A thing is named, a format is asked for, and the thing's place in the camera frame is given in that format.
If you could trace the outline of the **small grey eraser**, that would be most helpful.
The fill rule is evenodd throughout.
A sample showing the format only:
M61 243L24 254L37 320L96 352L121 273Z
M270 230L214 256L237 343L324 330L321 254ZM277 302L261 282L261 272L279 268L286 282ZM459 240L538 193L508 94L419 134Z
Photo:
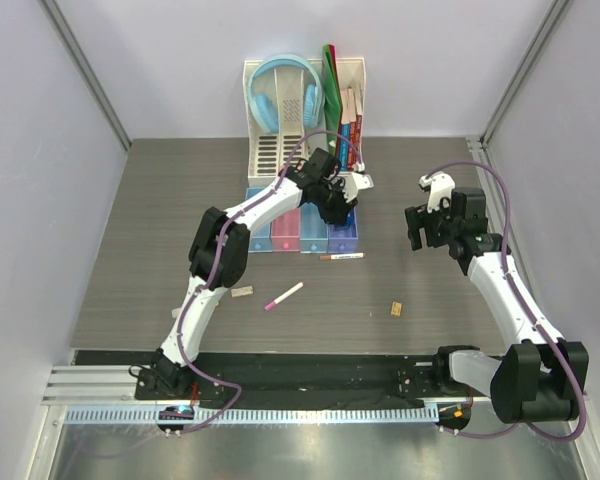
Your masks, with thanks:
M240 298L254 294L254 289L252 286L244 286L240 288L234 288L231 290L231 296L233 298Z

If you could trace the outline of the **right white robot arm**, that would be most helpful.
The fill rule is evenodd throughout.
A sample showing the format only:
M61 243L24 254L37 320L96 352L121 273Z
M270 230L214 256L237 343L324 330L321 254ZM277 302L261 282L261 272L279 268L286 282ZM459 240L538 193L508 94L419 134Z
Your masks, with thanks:
M502 235L488 230L486 196L453 184L425 187L429 198L405 211L411 247L447 247L488 305L507 348L501 359L476 347L442 347L431 371L437 391L464 386L486 395L505 424L586 422L589 354L551 325L519 282Z

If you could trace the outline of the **pink marker pen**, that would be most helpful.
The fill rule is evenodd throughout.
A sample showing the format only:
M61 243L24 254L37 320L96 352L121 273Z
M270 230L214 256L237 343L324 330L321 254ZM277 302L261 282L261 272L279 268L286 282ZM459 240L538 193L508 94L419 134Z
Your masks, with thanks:
M284 300L286 300L287 298L289 298L290 296L294 295L296 292L298 292L299 290L301 290L303 287L304 287L304 283L303 282L298 282L296 285L294 285L293 287L289 288L287 291L285 291L284 293L280 294L278 297L276 297L275 299L273 299L272 301L270 301L268 304L266 304L265 307L264 307L264 310L265 311L272 310L277 305L279 305L280 303L282 303Z

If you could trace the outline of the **brown capped white marker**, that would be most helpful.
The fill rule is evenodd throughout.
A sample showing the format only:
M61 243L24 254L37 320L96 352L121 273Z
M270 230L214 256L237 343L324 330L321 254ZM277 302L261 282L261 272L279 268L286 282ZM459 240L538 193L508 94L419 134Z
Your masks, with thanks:
M321 261L351 260L351 259L362 259L362 258L364 258L364 253L362 253L362 252L344 253L344 254L327 254L327 255L319 256L319 259Z

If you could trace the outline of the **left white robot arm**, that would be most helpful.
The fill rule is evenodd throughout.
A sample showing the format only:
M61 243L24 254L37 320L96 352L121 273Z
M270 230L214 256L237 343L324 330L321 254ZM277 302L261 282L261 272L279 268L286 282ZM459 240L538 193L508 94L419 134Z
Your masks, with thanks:
M195 370L201 341L220 299L246 271L251 236L304 204L313 204L328 224L342 224L373 180L362 165L343 176L339 160L318 148L308 159L286 164L255 196L220 210L207 209L188 254L186 294L174 325L149 364L137 366L135 398L180 399L208 376Z

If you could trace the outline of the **pastel four-compartment organizer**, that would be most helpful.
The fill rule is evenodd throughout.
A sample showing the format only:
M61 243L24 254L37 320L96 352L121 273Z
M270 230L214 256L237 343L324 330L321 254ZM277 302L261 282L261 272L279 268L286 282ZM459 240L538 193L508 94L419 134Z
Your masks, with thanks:
M343 225L325 223L318 208L302 205L251 234L250 253L299 252L302 254L355 253L359 245L356 212Z

